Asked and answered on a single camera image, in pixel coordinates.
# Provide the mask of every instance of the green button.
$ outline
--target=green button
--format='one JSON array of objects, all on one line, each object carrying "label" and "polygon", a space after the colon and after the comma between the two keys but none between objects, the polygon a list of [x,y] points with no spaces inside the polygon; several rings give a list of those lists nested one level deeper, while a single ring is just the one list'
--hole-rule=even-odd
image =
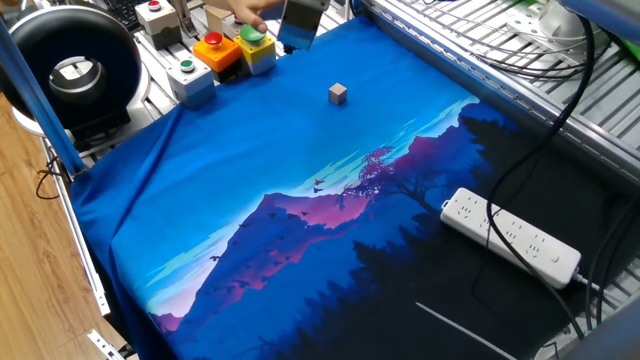
[{"label": "green button", "polygon": [[264,39],[264,34],[252,28],[251,25],[245,25],[240,29],[240,37],[244,41],[258,42]]},{"label": "green button", "polygon": [[184,60],[180,62],[180,70],[182,70],[182,72],[192,72],[195,68],[193,61],[191,60]]}]

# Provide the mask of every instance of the emergency stop button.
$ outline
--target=emergency stop button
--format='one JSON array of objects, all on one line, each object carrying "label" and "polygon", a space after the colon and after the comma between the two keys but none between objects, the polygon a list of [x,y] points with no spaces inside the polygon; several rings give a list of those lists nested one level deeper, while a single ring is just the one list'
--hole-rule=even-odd
[{"label": "emergency stop button", "polygon": [[149,1],[149,11],[159,11],[160,9],[162,9],[162,5],[159,1]]}]

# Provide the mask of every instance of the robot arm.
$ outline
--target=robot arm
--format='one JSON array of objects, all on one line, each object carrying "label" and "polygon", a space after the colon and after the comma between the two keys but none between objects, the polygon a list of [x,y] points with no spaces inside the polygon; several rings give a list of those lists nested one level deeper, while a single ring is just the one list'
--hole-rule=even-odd
[{"label": "robot arm", "polygon": [[330,0],[285,0],[278,34],[285,49],[308,50],[311,47],[329,3]]}]

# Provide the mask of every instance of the white power strip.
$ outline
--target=white power strip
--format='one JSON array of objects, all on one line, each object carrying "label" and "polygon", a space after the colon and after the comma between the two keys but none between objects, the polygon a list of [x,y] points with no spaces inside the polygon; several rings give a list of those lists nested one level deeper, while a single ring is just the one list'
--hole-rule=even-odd
[{"label": "white power strip", "polygon": [[[493,205],[494,214],[499,209]],[[442,204],[440,220],[485,246],[491,226],[487,219],[487,200],[482,197],[467,189],[458,189],[451,200]],[[497,213],[494,220],[509,244],[551,286],[556,289],[567,286],[580,262],[580,252],[505,210]],[[493,230],[489,249],[526,270]]]}]

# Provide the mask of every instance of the red button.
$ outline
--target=red button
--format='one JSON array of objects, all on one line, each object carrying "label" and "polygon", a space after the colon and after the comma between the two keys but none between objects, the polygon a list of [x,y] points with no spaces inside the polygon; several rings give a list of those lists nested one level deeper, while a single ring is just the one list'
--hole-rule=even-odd
[{"label": "red button", "polygon": [[159,1],[149,1],[149,10],[151,11],[158,11],[160,10],[161,6],[160,6],[160,2]]},{"label": "red button", "polygon": [[222,34],[220,33],[208,33],[204,37],[204,42],[210,46],[220,45],[222,43]]}]

